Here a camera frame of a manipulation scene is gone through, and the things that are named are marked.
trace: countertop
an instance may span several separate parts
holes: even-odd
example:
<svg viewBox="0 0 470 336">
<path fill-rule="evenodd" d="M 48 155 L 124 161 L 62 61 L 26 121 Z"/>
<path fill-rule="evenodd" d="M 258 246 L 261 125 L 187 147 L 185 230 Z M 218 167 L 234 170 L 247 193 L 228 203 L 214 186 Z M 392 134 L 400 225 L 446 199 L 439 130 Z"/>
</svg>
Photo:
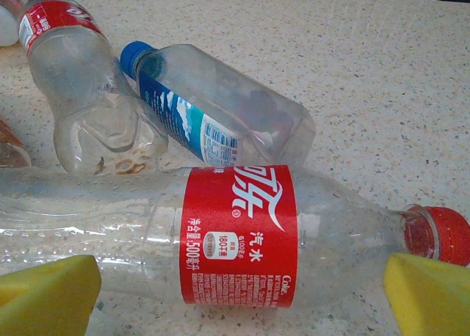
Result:
<svg viewBox="0 0 470 336">
<path fill-rule="evenodd" d="M 470 6 L 418 0 L 76 0 L 116 51 L 191 43 L 302 103 L 305 167 L 387 208 L 470 217 Z M 54 121 L 19 44 L 0 50 L 0 116 L 34 165 L 63 171 Z M 200 166 L 176 142 L 165 168 Z M 127 335 L 398 335 L 380 280 L 315 310 L 168 305 L 102 292 Z"/>
</svg>

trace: blue bottle label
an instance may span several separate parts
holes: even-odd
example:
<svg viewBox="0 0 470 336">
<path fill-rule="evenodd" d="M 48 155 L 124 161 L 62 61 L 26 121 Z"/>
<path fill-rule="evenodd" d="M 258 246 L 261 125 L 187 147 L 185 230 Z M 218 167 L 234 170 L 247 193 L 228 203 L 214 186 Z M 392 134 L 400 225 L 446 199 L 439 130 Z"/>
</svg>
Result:
<svg viewBox="0 0 470 336">
<path fill-rule="evenodd" d="M 239 165 L 242 138 L 199 108 L 148 76 L 139 74 L 140 97 L 159 116 L 166 131 L 210 166 Z"/>
</svg>

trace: bottle neck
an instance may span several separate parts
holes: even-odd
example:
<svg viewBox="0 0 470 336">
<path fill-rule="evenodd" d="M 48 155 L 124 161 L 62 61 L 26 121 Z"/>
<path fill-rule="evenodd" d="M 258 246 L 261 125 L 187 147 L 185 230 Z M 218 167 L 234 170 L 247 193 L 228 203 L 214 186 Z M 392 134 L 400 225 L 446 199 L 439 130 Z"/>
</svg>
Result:
<svg viewBox="0 0 470 336">
<path fill-rule="evenodd" d="M 425 208 L 409 205 L 403 211 L 392 211 L 399 216 L 399 239 L 404 252 L 425 258 L 439 259 L 439 236 Z"/>
<path fill-rule="evenodd" d="M 139 69 L 140 65 L 142 62 L 145 60 L 145 57 L 148 56 L 149 54 L 152 54 L 153 52 L 157 51 L 156 48 L 153 49 L 148 49 L 147 51 L 142 52 L 134 61 L 134 65 L 132 66 L 132 73 L 134 75 L 134 80 L 136 81 L 139 77 Z"/>
</svg>

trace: empty plastic bottle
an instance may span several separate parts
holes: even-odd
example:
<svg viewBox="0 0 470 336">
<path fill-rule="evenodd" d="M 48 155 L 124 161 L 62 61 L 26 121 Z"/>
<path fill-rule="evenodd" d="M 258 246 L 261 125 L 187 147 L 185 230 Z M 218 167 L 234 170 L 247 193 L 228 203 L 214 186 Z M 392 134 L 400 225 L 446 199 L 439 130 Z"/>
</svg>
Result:
<svg viewBox="0 0 470 336">
<path fill-rule="evenodd" d="M 287 166 L 74 177 L 0 171 L 0 270 L 92 254 L 102 288 L 161 302 L 313 307 L 380 276 L 392 252 L 466 266 L 448 208 L 380 208 Z"/>
<path fill-rule="evenodd" d="M 302 166 L 315 136 L 308 110 L 193 45 L 135 41 L 122 69 L 169 135 L 210 166 Z"/>
<path fill-rule="evenodd" d="M 29 0 L 19 34 L 32 77 L 54 114 L 54 145 L 67 172 L 158 167 L 166 132 L 128 84 L 85 8 L 72 0 Z"/>
</svg>

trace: blue bottle cap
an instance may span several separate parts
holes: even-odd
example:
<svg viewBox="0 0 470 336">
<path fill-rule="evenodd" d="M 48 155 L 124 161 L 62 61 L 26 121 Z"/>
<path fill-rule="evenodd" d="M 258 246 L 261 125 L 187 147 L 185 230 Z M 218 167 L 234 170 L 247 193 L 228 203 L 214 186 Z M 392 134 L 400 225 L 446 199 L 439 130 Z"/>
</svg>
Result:
<svg viewBox="0 0 470 336">
<path fill-rule="evenodd" d="M 133 41 L 120 53 L 120 67 L 129 77 L 135 80 L 135 62 L 146 51 L 155 50 L 149 44 L 142 41 Z"/>
</svg>

